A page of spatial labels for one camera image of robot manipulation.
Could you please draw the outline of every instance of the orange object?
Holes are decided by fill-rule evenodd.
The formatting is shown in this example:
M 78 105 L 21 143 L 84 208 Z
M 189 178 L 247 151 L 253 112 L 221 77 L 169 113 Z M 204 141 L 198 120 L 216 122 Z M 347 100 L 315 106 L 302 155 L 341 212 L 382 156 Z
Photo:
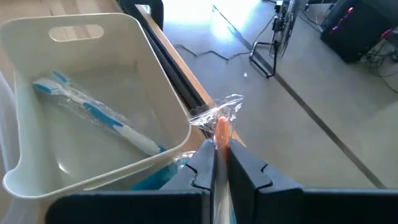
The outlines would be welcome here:
M 215 137 L 217 142 L 217 148 L 221 151 L 224 159 L 228 158 L 228 144 L 230 137 L 230 126 L 228 118 L 220 116 L 217 120 L 215 129 Z

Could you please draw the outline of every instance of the toothbrush head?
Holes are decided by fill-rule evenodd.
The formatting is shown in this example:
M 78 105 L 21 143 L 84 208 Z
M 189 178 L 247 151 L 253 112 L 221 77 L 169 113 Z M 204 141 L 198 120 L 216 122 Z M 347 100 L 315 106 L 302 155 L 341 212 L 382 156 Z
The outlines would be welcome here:
M 36 90 L 40 90 L 48 95 L 62 95 L 63 88 L 57 82 L 50 80 L 48 78 L 41 78 L 33 82 L 33 87 Z

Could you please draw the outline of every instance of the plastic bag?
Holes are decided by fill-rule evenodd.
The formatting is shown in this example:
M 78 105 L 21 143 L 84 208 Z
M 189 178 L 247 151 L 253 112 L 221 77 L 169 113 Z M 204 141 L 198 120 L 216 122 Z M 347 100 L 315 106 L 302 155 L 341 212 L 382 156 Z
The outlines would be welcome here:
M 212 139 L 217 152 L 217 173 L 214 194 L 213 223 L 230 223 L 232 210 L 228 187 L 228 146 L 234 131 L 236 113 L 242 107 L 242 95 L 229 95 L 192 111 L 197 114 L 189 120 L 191 125 L 205 131 Z
M 42 95 L 46 96 L 49 102 L 58 104 L 84 120 L 125 138 L 148 156 L 166 151 L 147 136 L 137 132 L 130 120 L 95 100 L 62 72 L 53 70 L 32 83 L 38 92 L 45 93 Z

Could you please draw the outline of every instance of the wooden table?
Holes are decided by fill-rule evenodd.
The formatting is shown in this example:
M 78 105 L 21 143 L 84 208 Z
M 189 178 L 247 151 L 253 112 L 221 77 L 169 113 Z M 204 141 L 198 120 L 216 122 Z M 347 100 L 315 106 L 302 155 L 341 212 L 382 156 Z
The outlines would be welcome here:
M 183 75 L 196 90 L 204 103 L 212 102 L 211 97 L 196 79 L 194 74 L 179 56 L 172 44 L 166 38 L 159 26 L 154 22 L 146 11 L 144 6 L 137 6 L 139 12 L 144 16 L 150 28 L 154 31 L 162 45 L 177 63 Z M 89 13 L 107 13 L 122 12 L 115 0 L 1 0 L 0 1 L 0 22 L 18 17 L 36 17 L 36 16 L 61 16 L 69 14 L 89 14 Z M 98 30 L 92 27 L 65 28 L 57 31 L 58 39 L 76 39 L 87 38 L 95 35 Z M 6 81 L 11 87 L 14 87 L 12 74 L 12 65 L 6 55 L 0 49 L 0 70 Z M 236 133 L 233 138 L 240 140 Z M 205 136 L 198 128 L 193 128 L 185 150 L 192 151 L 199 147 Z M 44 214 L 50 202 L 40 202 L 39 223 L 44 223 Z

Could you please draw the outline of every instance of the computer case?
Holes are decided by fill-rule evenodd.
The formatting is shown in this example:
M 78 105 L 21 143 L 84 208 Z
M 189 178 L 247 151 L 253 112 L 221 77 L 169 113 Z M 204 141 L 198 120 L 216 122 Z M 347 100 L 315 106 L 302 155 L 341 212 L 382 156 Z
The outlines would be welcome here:
M 340 0 L 321 25 L 321 40 L 345 62 L 357 62 L 397 26 L 396 0 Z

